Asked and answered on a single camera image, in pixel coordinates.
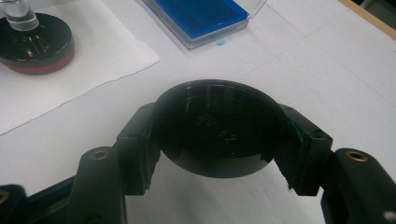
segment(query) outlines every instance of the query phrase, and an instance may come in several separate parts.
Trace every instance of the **sheet of paper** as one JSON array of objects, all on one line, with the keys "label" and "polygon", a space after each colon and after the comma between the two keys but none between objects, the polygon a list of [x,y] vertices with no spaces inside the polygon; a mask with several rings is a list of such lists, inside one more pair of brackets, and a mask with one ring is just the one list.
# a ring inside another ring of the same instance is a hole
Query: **sheet of paper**
[{"label": "sheet of paper", "polygon": [[43,76],[19,74],[0,64],[0,135],[159,61],[101,1],[80,0],[37,12],[56,16],[70,26],[75,56],[65,68]]}]

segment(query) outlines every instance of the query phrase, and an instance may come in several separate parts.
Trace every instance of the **tabletop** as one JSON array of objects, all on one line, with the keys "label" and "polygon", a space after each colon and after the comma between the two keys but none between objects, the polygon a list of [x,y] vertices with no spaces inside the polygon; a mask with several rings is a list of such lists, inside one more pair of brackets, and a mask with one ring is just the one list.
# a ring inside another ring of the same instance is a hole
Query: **tabletop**
[{"label": "tabletop", "polygon": [[[365,151],[396,179],[396,42],[338,1],[268,0],[245,30],[195,50],[138,1],[102,2],[161,61],[0,135],[0,185],[23,185],[31,195],[74,175],[79,157],[112,146],[141,105],[206,78],[247,84],[295,108],[333,138],[332,150]],[[32,7],[60,4],[66,1]],[[215,179],[162,155],[150,190],[126,202],[130,223],[324,223],[320,197],[288,190],[274,162]]]}]

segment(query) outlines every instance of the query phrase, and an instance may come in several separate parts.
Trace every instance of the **blue spot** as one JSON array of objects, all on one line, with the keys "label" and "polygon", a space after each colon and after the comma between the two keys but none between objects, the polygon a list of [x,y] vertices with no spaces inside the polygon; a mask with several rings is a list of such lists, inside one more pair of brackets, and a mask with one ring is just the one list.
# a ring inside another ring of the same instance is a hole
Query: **blue spot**
[{"label": "blue spot", "polygon": [[227,43],[227,41],[225,39],[221,39],[218,41],[218,46],[223,46]]}]

